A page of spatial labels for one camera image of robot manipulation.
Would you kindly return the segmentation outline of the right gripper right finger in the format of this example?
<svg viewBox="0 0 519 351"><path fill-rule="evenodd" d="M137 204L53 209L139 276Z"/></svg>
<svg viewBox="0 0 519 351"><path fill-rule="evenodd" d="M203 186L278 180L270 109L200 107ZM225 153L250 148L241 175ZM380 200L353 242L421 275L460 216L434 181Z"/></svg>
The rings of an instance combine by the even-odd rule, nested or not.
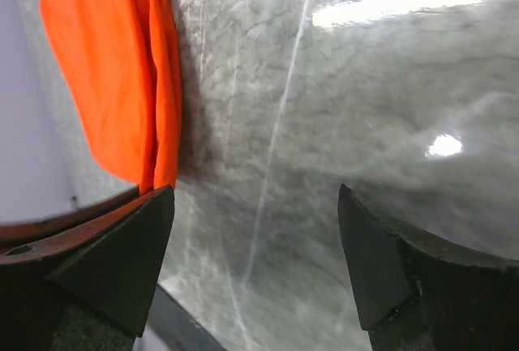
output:
<svg viewBox="0 0 519 351"><path fill-rule="evenodd" d="M518 262L386 216L346 185L341 244L374 350L516 350Z"/></svg>

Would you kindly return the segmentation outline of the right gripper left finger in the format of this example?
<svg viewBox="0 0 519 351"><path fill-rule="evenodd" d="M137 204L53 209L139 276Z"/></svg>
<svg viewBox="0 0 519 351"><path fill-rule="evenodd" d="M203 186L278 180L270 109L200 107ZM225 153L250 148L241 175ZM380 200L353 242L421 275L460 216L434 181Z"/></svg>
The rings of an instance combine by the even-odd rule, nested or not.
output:
<svg viewBox="0 0 519 351"><path fill-rule="evenodd" d="M173 218L174 190L164 186L46 220L2 223L2 349L132 349Z"/></svg>

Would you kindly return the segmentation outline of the orange t shirt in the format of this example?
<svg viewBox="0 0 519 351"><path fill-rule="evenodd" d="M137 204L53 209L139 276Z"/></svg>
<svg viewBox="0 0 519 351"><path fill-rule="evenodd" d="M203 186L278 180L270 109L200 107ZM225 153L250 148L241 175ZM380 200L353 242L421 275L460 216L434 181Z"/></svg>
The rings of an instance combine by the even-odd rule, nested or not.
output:
<svg viewBox="0 0 519 351"><path fill-rule="evenodd" d="M94 160L141 194L175 186L182 74L170 0L40 0Z"/></svg>

